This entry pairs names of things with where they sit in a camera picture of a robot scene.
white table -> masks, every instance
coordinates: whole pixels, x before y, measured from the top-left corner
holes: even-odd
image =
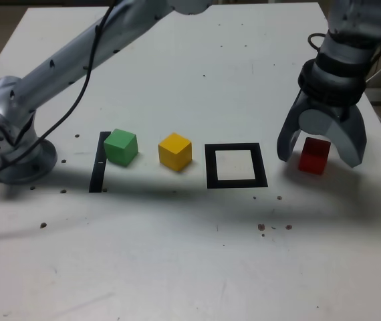
[[[0,77],[24,76],[104,11],[30,9]],[[305,135],[291,162],[276,154],[315,56],[307,36],[326,29],[316,4],[216,6],[170,15],[96,69],[49,137],[52,174],[33,191],[0,185],[0,320],[381,320],[381,124],[369,101],[354,170],[332,147],[322,177],[298,172]],[[38,133],[81,85],[38,110]],[[89,194],[98,135],[114,128],[137,134],[140,155],[108,164],[108,192]],[[181,175],[158,163],[173,131],[193,142]],[[208,190],[204,144],[218,142],[259,142],[269,187]]]

